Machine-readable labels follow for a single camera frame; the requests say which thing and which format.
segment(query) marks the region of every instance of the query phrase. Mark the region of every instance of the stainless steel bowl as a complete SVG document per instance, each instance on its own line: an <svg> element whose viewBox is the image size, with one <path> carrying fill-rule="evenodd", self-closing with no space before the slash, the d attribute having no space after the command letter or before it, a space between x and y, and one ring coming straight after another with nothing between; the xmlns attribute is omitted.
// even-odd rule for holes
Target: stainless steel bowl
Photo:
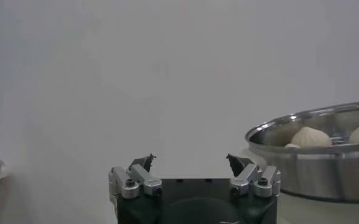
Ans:
<svg viewBox="0 0 359 224"><path fill-rule="evenodd" d="M331 147L284 148L302 127L326 132ZM303 111L266 122L246 134L249 149L282 173L282 191L316 200L359 203L359 102Z"/></svg>

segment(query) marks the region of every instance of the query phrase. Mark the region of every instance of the bowl rim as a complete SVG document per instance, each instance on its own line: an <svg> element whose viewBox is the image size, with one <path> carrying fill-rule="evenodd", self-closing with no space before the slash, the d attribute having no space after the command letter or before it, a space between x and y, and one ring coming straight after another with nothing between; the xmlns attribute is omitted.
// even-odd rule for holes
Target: bowl rim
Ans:
<svg viewBox="0 0 359 224"><path fill-rule="evenodd" d="M263 150L263 151L274 152L274 153L295 153L295 154L329 154L329 153L340 154L346 152L356 152L359 151L359 143L346 144L346 145L333 145L328 147L285 148L283 146L263 145L250 141L250 138L253 137L253 135L269 127L275 127L298 119L303 119L313 116L324 116L332 113L340 113L340 112L352 111L352 110L359 110L359 102L338 104L329 107L322 107L313 110L305 110L293 114L288 114L286 116L278 117L253 127L246 133L245 140L250 145L250 150L255 152L257 150Z"/></svg>

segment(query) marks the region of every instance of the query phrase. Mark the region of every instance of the metal bracket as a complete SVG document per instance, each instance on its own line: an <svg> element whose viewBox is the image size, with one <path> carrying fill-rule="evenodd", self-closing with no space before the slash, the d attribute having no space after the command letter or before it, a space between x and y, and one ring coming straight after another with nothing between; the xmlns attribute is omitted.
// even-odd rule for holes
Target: metal bracket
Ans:
<svg viewBox="0 0 359 224"><path fill-rule="evenodd" d="M143 185L145 194L155 197L162 194L162 180L153 177L141 165L132 165L129 175Z"/></svg>
<svg viewBox="0 0 359 224"><path fill-rule="evenodd" d="M268 198L273 194L279 196L281 188L281 171L275 166L266 167L261 178L254 182L254 194L259 197Z"/></svg>
<svg viewBox="0 0 359 224"><path fill-rule="evenodd" d="M113 167L108 174L109 193L123 198L135 198L140 194L140 185L122 167Z"/></svg>
<svg viewBox="0 0 359 224"><path fill-rule="evenodd" d="M229 181L230 193L239 196L248 193L249 184L260 178L262 170L256 164L248 164L244 170L235 178Z"/></svg>

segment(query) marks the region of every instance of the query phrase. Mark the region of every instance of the white backdrop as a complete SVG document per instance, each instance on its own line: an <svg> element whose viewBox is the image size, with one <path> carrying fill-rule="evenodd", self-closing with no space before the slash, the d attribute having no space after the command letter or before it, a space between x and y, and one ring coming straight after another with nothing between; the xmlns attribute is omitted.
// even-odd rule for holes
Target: white backdrop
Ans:
<svg viewBox="0 0 359 224"><path fill-rule="evenodd" d="M254 125L358 100L359 0L0 1L0 223L114 223L112 166L229 177Z"/></svg>

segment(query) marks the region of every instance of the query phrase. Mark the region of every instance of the silver bowl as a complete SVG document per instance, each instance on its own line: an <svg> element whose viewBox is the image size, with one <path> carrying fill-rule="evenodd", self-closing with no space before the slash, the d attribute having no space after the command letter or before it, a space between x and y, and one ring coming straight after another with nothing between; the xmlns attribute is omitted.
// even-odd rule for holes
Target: silver bowl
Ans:
<svg viewBox="0 0 359 224"><path fill-rule="evenodd" d="M326 132L331 147L284 148L302 127ZM282 173L282 191L315 200L359 203L359 144L348 144L359 127L359 102L287 115L246 134L249 150Z"/></svg>

